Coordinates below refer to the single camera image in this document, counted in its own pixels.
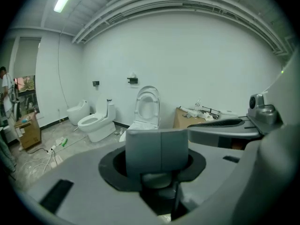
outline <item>toilet tank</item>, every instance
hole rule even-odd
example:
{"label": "toilet tank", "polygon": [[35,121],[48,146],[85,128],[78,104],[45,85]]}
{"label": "toilet tank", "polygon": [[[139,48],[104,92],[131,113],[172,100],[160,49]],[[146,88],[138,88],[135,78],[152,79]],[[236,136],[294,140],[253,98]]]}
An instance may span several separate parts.
{"label": "toilet tank", "polygon": [[116,108],[112,101],[107,101],[107,118],[111,121],[116,118]]}

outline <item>ceiling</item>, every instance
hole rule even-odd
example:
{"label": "ceiling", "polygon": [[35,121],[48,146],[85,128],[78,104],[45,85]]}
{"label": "ceiling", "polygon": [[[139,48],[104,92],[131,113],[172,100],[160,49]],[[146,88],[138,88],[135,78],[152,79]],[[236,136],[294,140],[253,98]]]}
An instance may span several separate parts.
{"label": "ceiling", "polygon": [[[220,2],[220,0],[210,1],[216,3]],[[283,46],[285,46],[285,52],[281,53],[281,58],[287,60],[294,50],[297,40],[295,39],[294,32],[290,27],[289,22],[286,20],[284,13],[279,9],[276,3],[273,0],[231,1],[237,2],[238,4],[246,7],[256,16],[258,16],[259,19],[262,19],[263,22],[266,22],[266,24],[270,26],[274,34],[276,34],[282,40]],[[20,13],[15,18],[15,21],[13,22],[11,28],[35,28],[53,30],[57,32],[63,31],[63,33],[69,34],[71,36],[76,36],[76,34],[78,34],[81,30],[84,30],[84,33],[90,30],[90,33],[88,35],[80,39],[80,36],[82,36],[81,34],[76,41],[85,42],[89,40],[89,38],[91,38],[93,35],[99,33],[99,31],[101,32],[101,30],[110,27],[112,23],[119,21],[118,19],[106,20],[103,22],[103,24],[100,24],[99,26],[95,26],[93,28],[92,25],[101,20],[101,18],[98,18],[94,23],[90,25],[88,24],[93,17],[99,14],[99,12],[107,9],[107,4],[110,5],[110,3],[112,3],[110,2],[110,0],[69,0],[61,13],[54,12],[53,10],[56,2],[57,0],[28,0],[28,2],[23,6]],[[152,5],[151,7],[147,8],[147,11],[159,8],[159,4],[160,3],[156,4],[156,7]],[[189,3],[189,5],[187,5],[185,3],[185,7],[190,8],[189,6],[193,6],[192,4],[193,3]],[[167,6],[169,8],[179,8],[182,7],[182,5],[183,3],[177,4],[176,2],[170,1],[168,2]],[[231,6],[231,8],[239,10],[237,6]],[[141,11],[143,11],[143,9],[136,9],[133,10],[133,12],[127,12],[126,14],[138,14]]]}

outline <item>wall-hung toilet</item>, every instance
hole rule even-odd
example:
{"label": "wall-hung toilet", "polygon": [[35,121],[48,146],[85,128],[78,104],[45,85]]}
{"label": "wall-hung toilet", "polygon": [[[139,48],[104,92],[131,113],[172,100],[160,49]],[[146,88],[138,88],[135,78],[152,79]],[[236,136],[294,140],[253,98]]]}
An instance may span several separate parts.
{"label": "wall-hung toilet", "polygon": [[96,113],[89,115],[78,122],[78,127],[87,133],[92,142],[98,142],[116,130],[113,120],[116,110],[111,100],[100,96],[96,104]]}
{"label": "wall-hung toilet", "polygon": [[[135,121],[128,129],[148,130],[158,129],[160,117],[160,96],[155,87],[143,87],[137,94],[135,102]],[[126,132],[120,137],[120,142],[125,141]]]}
{"label": "wall-hung toilet", "polygon": [[90,114],[90,106],[86,100],[81,100],[77,106],[67,109],[67,116],[73,125]]}

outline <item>floor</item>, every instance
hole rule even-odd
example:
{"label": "floor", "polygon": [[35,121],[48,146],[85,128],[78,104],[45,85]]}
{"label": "floor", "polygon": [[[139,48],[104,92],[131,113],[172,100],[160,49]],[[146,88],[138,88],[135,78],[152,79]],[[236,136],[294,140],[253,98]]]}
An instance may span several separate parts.
{"label": "floor", "polygon": [[[54,168],[56,163],[59,164],[60,162],[80,152],[104,147],[111,143],[117,143],[120,138],[120,135],[112,133],[99,142],[91,142],[88,136],[81,130],[77,129],[74,131],[76,128],[77,126],[72,125],[71,122],[67,120],[43,130],[42,143],[28,151],[19,151],[18,143],[12,145],[10,150],[17,162],[16,171],[11,174],[16,179],[16,181],[14,181],[15,185],[19,189],[26,191],[36,180],[43,176],[43,174]],[[120,129],[121,127],[116,126],[116,132],[119,132]],[[64,147],[60,145],[54,150],[56,161],[54,160],[53,154],[49,160],[50,155],[48,155],[46,151],[36,151],[40,148],[49,150],[53,145],[56,144],[56,140],[61,137],[65,137],[68,140]]]}

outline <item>cardboard box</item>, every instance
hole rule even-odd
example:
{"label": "cardboard box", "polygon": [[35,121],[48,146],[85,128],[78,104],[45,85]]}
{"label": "cardboard box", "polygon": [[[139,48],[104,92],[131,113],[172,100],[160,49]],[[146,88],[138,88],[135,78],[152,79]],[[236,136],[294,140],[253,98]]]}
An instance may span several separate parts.
{"label": "cardboard box", "polygon": [[175,118],[173,128],[187,128],[189,125],[197,124],[197,123],[204,123],[206,120],[204,118],[185,118],[183,115],[186,115],[187,112],[176,108]]}
{"label": "cardboard box", "polygon": [[[29,117],[29,121],[22,123],[23,119]],[[20,141],[25,149],[41,143],[41,131],[35,113],[22,116],[16,123],[15,128]]]}

